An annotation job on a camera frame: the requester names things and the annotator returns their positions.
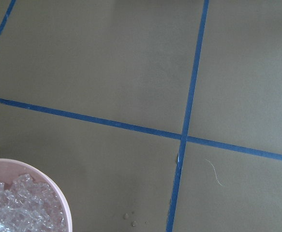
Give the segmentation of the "clear ice cubes pile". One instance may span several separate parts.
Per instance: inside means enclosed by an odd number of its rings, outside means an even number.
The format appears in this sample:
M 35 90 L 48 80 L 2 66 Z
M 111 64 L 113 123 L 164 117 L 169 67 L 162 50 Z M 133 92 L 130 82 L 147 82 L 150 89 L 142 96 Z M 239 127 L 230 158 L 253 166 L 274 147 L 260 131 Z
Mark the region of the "clear ice cubes pile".
M 0 181 L 0 232 L 66 232 L 68 224 L 58 194 L 44 182 L 20 175 L 10 185 Z

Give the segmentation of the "pink bowl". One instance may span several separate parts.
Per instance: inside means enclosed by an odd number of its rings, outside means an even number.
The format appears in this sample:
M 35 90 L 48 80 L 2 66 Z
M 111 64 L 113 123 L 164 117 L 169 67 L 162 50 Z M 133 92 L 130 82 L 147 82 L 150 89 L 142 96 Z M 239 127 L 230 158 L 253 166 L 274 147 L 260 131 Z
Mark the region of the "pink bowl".
M 11 185 L 13 180 L 23 174 L 30 174 L 35 182 L 47 183 L 58 195 L 64 211 L 67 231 L 73 231 L 73 222 L 68 202 L 58 185 L 37 168 L 14 159 L 0 159 L 0 182 Z

